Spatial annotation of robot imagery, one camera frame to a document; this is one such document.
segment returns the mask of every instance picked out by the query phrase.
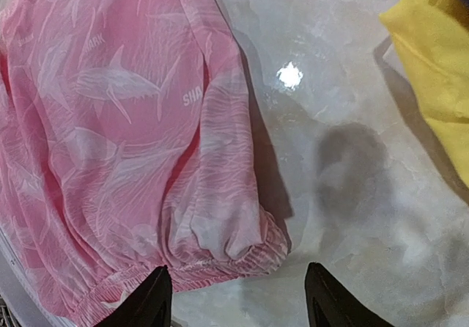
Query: pink garment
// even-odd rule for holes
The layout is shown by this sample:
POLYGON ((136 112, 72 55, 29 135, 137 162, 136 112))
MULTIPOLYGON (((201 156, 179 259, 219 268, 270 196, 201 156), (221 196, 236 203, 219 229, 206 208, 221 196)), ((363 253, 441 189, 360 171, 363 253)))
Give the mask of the pink garment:
POLYGON ((214 0, 13 0, 0 23, 0 224, 47 310, 93 326, 159 265, 176 291, 280 266, 214 0))

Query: yellow cloth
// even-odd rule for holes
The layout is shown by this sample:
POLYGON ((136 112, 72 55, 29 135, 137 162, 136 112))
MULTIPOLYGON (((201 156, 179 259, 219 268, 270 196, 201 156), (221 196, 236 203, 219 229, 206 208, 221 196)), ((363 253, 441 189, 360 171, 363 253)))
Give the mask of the yellow cloth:
POLYGON ((420 112, 469 187, 469 10, 459 0, 401 0, 380 18, 420 112))

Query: white marble surface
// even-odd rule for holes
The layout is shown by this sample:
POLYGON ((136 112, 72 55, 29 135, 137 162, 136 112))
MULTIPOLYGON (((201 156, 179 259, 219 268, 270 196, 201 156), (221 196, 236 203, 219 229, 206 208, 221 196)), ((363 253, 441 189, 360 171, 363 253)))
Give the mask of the white marble surface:
POLYGON ((380 58, 377 14, 398 0, 217 1, 259 105, 261 200, 292 253, 269 277, 176 294, 175 320, 307 326, 303 280, 319 261, 395 326, 469 326, 469 191, 380 58))

